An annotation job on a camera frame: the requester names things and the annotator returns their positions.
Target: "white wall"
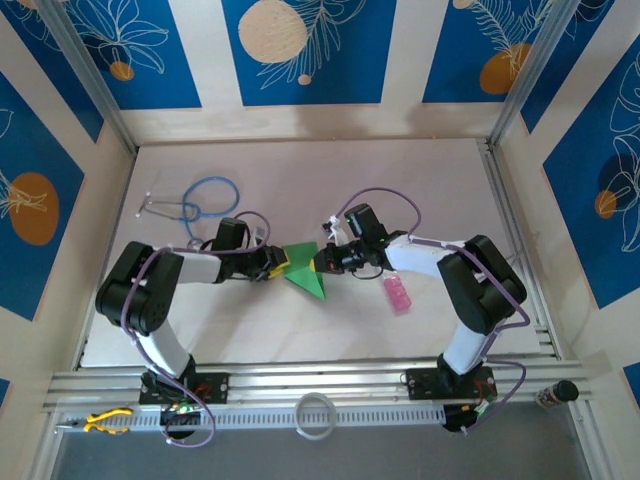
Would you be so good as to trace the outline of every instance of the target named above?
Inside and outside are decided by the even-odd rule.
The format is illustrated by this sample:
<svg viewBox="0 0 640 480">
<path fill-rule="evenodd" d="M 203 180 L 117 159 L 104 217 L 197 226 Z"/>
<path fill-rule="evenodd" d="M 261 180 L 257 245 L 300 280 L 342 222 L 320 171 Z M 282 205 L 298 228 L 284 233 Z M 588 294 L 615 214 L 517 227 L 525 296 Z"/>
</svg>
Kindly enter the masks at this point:
<svg viewBox="0 0 640 480">
<path fill-rule="evenodd" d="M 125 111 L 124 118 L 140 144 L 221 139 L 486 137 L 501 103 L 421 103 L 449 1 L 398 0 L 380 105 L 245 108 L 220 0 L 170 0 L 202 109 Z"/>
<path fill-rule="evenodd" d="M 2 15 L 0 44 L 0 71 L 85 173 L 36 318 L 0 308 L 0 377 L 11 381 L 0 412 L 0 477 L 9 480 L 29 471 L 51 373 L 71 366 L 131 159 L 108 127 L 91 141 Z"/>
<path fill-rule="evenodd" d="M 542 164 L 638 34 L 638 1 L 617 0 L 533 134 L 518 119 L 503 145 L 552 317 L 567 349 L 591 369 L 607 433 L 629 479 L 640 472 L 640 411 L 622 367 L 640 361 L 640 290 L 597 309 Z"/>
</svg>

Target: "green triangle block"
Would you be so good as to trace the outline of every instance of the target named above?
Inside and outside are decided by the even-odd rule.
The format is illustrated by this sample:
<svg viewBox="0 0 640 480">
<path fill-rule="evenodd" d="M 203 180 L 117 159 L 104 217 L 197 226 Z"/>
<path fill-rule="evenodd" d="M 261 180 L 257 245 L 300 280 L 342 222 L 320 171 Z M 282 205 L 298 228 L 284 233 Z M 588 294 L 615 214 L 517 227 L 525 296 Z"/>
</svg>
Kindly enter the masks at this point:
<svg viewBox="0 0 640 480">
<path fill-rule="evenodd" d="M 284 276 L 316 297 L 326 300 L 322 275 L 311 271 L 310 263 L 318 253 L 316 242 L 296 243 L 282 247 L 290 264 L 284 269 Z"/>
</svg>

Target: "gray floor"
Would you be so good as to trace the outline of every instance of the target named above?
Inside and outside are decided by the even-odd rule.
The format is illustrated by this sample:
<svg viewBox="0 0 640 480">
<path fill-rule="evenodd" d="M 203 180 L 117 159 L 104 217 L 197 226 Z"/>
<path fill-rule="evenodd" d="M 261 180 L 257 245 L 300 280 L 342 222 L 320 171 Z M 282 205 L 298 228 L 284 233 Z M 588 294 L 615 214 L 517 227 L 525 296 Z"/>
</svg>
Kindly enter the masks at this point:
<svg viewBox="0 0 640 480">
<path fill-rule="evenodd" d="M 323 442 L 294 431 L 220 432 L 198 450 L 160 433 L 65 434 L 56 480 L 585 479 L 568 410 L 509 405 L 465 438 L 441 427 L 338 429 Z"/>
</svg>

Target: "pink plastic bottle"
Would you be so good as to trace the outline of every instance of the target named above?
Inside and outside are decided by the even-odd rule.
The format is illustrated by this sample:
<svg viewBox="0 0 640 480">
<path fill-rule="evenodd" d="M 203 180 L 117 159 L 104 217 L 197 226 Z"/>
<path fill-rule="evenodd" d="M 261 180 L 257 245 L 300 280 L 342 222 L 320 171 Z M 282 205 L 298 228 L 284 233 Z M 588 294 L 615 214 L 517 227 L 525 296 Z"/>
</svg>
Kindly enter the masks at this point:
<svg viewBox="0 0 640 480">
<path fill-rule="evenodd" d="M 383 280 L 384 289 L 387 291 L 391 305 L 396 313 L 404 313 L 411 306 L 411 299 L 397 274 L 389 275 Z"/>
</svg>

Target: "yellow pliers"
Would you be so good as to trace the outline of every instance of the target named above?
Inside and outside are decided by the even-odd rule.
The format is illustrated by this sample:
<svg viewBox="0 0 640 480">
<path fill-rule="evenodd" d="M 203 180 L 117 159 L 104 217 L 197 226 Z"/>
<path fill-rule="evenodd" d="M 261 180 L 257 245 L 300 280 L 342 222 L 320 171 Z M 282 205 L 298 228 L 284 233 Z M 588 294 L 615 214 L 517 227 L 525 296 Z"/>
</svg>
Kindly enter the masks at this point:
<svg viewBox="0 0 640 480">
<path fill-rule="evenodd" d="M 133 410 L 131 410 L 130 408 L 113 408 L 99 415 L 94 415 L 94 414 L 88 415 L 86 419 L 69 420 L 68 422 L 64 422 L 57 425 L 57 427 L 72 428 L 72 429 L 82 428 L 85 432 L 90 432 L 92 429 L 95 428 L 99 432 L 105 432 L 111 435 L 120 435 L 123 433 L 127 433 L 129 431 L 129 427 L 109 428 L 109 427 L 105 427 L 104 425 L 100 425 L 97 422 L 106 420 L 107 418 L 115 417 L 116 415 L 132 415 L 132 414 L 133 414 Z"/>
</svg>

